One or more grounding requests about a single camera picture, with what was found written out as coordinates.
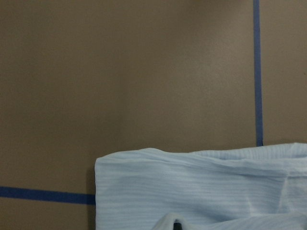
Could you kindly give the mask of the light blue striped shirt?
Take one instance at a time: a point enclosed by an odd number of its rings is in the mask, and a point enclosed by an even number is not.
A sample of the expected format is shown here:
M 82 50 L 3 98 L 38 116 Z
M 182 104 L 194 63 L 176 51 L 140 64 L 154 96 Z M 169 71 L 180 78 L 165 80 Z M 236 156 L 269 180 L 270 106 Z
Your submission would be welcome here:
M 303 143 L 170 153 L 116 152 L 95 163 L 98 230 L 304 230 Z

